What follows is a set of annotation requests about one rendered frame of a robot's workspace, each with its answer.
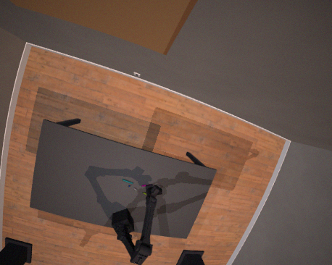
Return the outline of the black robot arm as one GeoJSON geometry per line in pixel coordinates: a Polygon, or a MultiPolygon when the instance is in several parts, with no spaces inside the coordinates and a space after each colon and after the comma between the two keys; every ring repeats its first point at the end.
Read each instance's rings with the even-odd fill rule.
{"type": "Polygon", "coordinates": [[[129,234],[130,225],[117,225],[117,239],[122,241],[122,243],[125,245],[131,257],[131,263],[142,265],[142,263],[147,259],[147,257],[152,254],[153,245],[150,244],[150,234],[152,230],[154,209],[157,205],[157,195],[162,195],[162,189],[159,186],[154,185],[154,187],[150,188],[150,191],[147,193],[146,214],[144,218],[141,239],[137,240],[135,245],[133,244],[133,242],[130,241],[130,239],[132,240],[132,235],[129,234]]]}

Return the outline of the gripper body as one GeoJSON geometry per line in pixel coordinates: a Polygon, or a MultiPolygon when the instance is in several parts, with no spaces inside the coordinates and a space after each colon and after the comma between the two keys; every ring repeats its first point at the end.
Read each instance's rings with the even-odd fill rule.
{"type": "Polygon", "coordinates": [[[153,187],[153,185],[146,185],[146,195],[150,191],[150,188],[152,188],[152,187],[153,187]]]}

